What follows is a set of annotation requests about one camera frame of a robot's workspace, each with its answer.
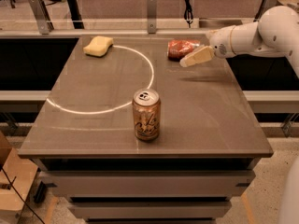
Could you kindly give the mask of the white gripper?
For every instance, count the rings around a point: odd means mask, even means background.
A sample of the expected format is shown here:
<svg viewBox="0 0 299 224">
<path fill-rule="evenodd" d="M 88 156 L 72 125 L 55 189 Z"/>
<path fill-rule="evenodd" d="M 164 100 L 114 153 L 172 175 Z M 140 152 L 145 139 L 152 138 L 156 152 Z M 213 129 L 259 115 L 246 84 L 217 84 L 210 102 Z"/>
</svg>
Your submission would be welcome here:
<svg viewBox="0 0 299 224">
<path fill-rule="evenodd" d="M 214 54 L 219 58 L 230 58 L 234 56 L 231 45 L 231 33 L 233 26 L 224 27 L 206 32 L 206 38 L 210 46 L 201 46 L 183 57 L 179 64 L 189 67 L 199 63 L 205 63 L 213 59 Z"/>
</svg>

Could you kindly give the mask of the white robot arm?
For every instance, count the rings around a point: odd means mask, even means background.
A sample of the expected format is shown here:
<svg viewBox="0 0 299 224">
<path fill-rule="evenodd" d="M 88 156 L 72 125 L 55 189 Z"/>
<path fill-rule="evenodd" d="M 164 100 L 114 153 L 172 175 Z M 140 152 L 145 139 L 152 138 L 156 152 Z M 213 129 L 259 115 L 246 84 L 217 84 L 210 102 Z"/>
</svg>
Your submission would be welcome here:
<svg viewBox="0 0 299 224">
<path fill-rule="evenodd" d="M 209 45 L 200 45 L 183 57 L 182 67 L 208 62 L 214 56 L 285 57 L 299 77 L 299 15 L 290 7 L 272 7 L 258 21 L 211 30 L 206 38 Z"/>
</svg>

